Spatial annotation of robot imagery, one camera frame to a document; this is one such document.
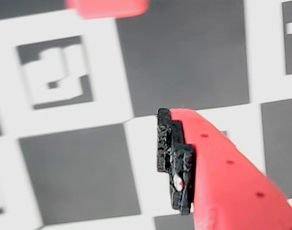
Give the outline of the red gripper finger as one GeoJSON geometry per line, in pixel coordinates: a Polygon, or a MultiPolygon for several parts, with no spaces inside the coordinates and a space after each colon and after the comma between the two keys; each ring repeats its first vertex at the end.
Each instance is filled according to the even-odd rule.
{"type": "Polygon", "coordinates": [[[157,170],[169,175],[171,206],[198,230],[292,230],[285,194],[197,112],[160,108],[157,170]]]}

